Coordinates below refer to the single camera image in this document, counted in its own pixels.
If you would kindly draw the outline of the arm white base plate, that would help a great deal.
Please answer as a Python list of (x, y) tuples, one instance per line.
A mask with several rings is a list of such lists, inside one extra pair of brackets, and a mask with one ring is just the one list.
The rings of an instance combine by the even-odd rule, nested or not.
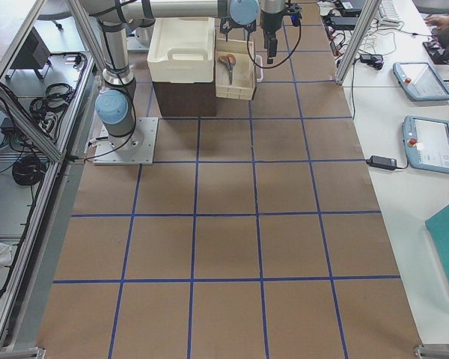
[(158, 117), (139, 117), (132, 137), (109, 137), (104, 125), (100, 136), (106, 139), (98, 141), (92, 162), (96, 165), (151, 165), (153, 164)]

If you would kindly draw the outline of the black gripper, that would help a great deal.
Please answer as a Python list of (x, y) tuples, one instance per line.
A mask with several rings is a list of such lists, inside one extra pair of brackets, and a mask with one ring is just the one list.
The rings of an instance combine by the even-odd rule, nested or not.
[(266, 62), (270, 63), (271, 59), (276, 56), (277, 53), (277, 31), (281, 29), (281, 22), (263, 22), (263, 43), (266, 50)]
[(238, 28), (244, 28), (246, 31), (246, 41), (250, 40), (251, 34), (256, 31), (256, 21), (250, 22), (247, 25), (239, 24), (235, 22), (231, 17), (225, 17), (220, 20), (219, 31), (224, 35), (225, 39), (228, 40), (228, 34)]

